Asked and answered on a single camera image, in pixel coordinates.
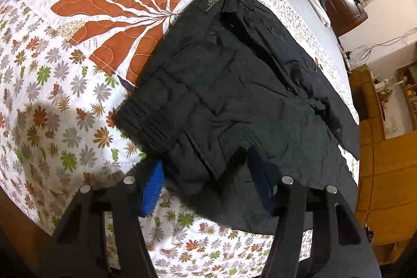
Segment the wooden side cabinet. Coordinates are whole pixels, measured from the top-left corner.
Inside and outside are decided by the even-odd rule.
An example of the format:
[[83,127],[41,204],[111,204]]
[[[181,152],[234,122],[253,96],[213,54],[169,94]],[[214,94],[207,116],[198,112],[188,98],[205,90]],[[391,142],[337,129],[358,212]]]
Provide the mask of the wooden side cabinet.
[[416,233],[416,132],[386,138],[382,108],[368,69],[349,76],[360,113],[359,223],[374,233],[381,265],[396,262]]

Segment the black pants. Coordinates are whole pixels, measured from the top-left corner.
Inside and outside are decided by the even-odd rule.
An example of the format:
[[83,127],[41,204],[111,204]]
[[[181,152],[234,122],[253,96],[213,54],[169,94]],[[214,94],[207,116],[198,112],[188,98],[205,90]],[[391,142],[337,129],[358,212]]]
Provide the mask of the black pants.
[[272,234],[282,175],[357,185],[359,127],[320,67],[257,0],[194,0],[152,53],[116,126],[163,163],[168,187],[221,226]]

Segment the white floral quilt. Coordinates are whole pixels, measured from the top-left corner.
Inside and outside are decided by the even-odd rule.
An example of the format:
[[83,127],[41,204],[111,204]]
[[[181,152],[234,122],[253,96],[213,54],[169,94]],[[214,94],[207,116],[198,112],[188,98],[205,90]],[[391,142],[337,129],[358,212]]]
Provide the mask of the white floral quilt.
[[[1,0],[1,187],[47,233],[77,189],[118,182],[145,150],[113,122],[136,71],[193,0]],[[286,0],[258,0],[358,114],[347,76]]]

